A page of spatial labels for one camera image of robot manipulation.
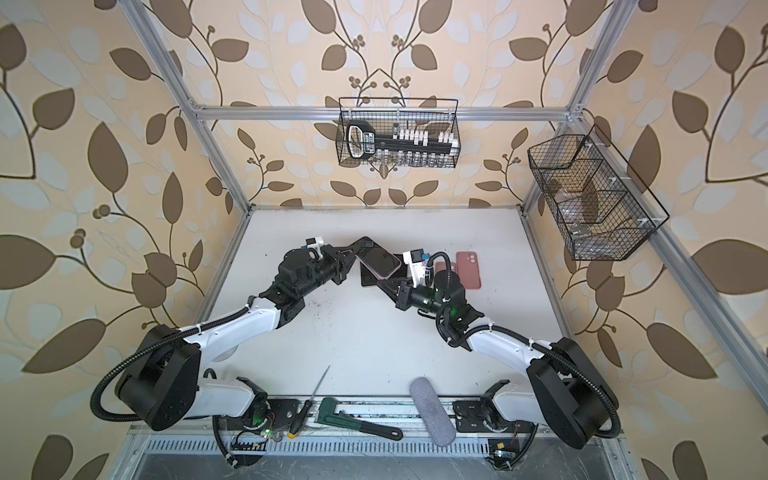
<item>metal grate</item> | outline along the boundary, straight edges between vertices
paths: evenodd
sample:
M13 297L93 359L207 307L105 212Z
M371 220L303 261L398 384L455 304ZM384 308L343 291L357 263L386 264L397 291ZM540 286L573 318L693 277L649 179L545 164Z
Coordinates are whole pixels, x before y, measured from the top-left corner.
M445 98L340 98L339 164L454 168L461 151L457 108L458 100Z
M147 445L147 454L165 455L220 455L216 442L208 435L160 435ZM230 436L222 435L230 444ZM241 443L258 443L251 438L240 437ZM459 437L447 447L438 447L429 438L405 438L400 442L386 439L362 439L349 436L308 436L304 439L284 439L268 442L266 455L310 456L408 456L408 457L473 457L484 458L489 454L488 442L479 438Z
M596 143L602 139L560 135L528 149L531 172L574 260L625 260L669 218L661 203L665 215L652 214L630 194L625 181L653 196L631 166L626 174L611 168Z

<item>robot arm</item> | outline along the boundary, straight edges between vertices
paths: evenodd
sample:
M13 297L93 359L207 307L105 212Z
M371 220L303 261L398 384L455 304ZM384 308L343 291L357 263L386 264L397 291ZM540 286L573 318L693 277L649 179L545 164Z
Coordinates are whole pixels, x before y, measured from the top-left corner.
M437 256L448 257L442 252L429 257L423 250L405 253L403 257L411 260L406 262L416 275L407 280L382 280L378 286L397 308L414 306L420 315L434 319L449 346L484 353L528 377L529 382L501 382L486 393L495 407L484 415L487 419L500 416L506 421L549 425L576 449L583 448L593 435L611 438L619 433L616 395L576 342L530 339L494 325L467 303L461 279L450 265L432 274ZM609 418L611 430L600 430Z
M321 237L308 239L304 247L285 254L270 288L251 296L243 309L179 330L154 327L138 349L149 349L149 353L123 367L115 395L153 430L166 429L188 416L249 415L257 400L266 398L262 389L243 377L200 378L200 371L231 355L242 342L285 326L304 308L304 296L327 281L341 284L361 245L358 241L335 248L325 245ZM132 419L100 408L105 386L100 384L91 397L94 414L105 420Z

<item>screwdriver handle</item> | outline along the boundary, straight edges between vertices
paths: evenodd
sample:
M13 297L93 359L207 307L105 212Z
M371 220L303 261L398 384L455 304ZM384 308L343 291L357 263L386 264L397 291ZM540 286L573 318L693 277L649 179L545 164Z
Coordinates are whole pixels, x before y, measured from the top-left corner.
M312 400L306 400L304 402L304 406L301 407L301 410L298 414L296 414L295 417L293 417L293 420L290 423L290 428L288 429L288 438L294 439L296 438L296 434L299 433L299 430L301 430L301 427L304 426L304 421L306 420L306 414L310 412L310 407L312 406Z

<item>smartphone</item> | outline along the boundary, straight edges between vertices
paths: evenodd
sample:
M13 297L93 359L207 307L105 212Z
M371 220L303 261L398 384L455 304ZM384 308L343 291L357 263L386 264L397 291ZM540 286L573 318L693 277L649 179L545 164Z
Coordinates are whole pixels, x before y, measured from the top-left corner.
M357 254L360 263L368 267L368 270L379 280L390 278L402 265L402 261L390 252L381 248L368 237L363 237L365 246Z
M401 260L402 262L402 255L399 253L395 253L395 257L397 257L398 260ZM396 272L392 274L390 278L387 280L393 280L393 279L408 279L408 265L405 265L402 263L400 265L400 268L397 269ZM373 272L362 263L360 264L360 286L376 286L376 284L379 282L379 279L376 278L376 275L373 274Z
M480 266L478 254L475 252L457 252L456 273L462 279L462 285L467 290L480 289Z

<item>white table surface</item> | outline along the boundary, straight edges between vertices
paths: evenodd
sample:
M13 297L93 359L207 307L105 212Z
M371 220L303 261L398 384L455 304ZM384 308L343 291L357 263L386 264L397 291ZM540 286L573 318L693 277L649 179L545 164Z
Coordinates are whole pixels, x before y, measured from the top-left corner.
M466 297L477 310L525 336L562 337L518 212L508 209L256 210L211 318L266 290L285 252L318 236L337 247L368 236L391 253L474 251L482 288ZM415 308L403 312L377 287L361 287L359 262L342 285L328 282L305 302L291 323L209 366L219 378L246 376L270 395L309 395L329 364L321 397L408 395L418 376L445 396L514 382L497 360L445 345Z

